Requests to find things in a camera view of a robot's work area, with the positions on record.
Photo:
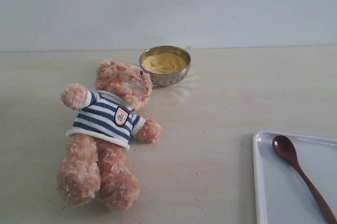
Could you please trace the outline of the beige teddy bear striped sweater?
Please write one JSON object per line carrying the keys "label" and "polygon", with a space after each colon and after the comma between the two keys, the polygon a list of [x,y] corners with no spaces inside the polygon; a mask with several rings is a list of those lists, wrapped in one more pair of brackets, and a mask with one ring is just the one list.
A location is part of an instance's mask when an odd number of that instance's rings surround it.
{"label": "beige teddy bear striped sweater", "polygon": [[65,157],[57,175],[57,190],[72,206],[95,196],[112,209],[128,209],[137,201],[139,182],[127,163],[132,138],[158,141],[160,125],[137,114],[152,91],[152,81],[140,67],[104,60],[96,71],[95,90],[69,84],[63,104],[78,111]]}

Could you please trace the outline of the dark red wooden spoon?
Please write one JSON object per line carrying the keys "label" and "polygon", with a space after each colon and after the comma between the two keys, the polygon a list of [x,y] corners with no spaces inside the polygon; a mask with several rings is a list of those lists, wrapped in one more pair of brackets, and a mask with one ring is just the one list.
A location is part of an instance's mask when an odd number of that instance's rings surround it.
{"label": "dark red wooden spoon", "polygon": [[302,170],[298,162],[298,156],[295,146],[291,142],[291,140],[284,135],[277,135],[272,140],[272,147],[276,154],[285,162],[287,162],[290,166],[292,166],[293,169],[295,169],[297,173],[301,176],[309,191],[311,192],[316,204],[320,208],[326,222],[336,224],[336,217],[330,206],[321,195],[321,193],[318,191],[316,186]]}

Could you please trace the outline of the steel bowl of yellow grain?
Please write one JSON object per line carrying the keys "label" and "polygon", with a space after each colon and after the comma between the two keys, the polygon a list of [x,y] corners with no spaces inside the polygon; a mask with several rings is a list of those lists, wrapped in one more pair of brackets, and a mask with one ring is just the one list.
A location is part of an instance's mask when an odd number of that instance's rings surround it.
{"label": "steel bowl of yellow grain", "polygon": [[153,85],[167,87],[181,82],[191,66],[191,55],[172,45],[152,47],[139,58],[140,67],[147,72]]}

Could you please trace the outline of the white rectangular tray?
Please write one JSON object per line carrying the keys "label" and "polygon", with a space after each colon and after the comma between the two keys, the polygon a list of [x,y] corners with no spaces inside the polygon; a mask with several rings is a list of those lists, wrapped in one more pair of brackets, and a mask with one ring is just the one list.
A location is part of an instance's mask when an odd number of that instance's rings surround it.
{"label": "white rectangular tray", "polygon": [[[252,139],[257,223],[325,223],[301,176],[272,147],[277,131],[261,130]],[[336,139],[284,133],[299,164],[336,213]]]}

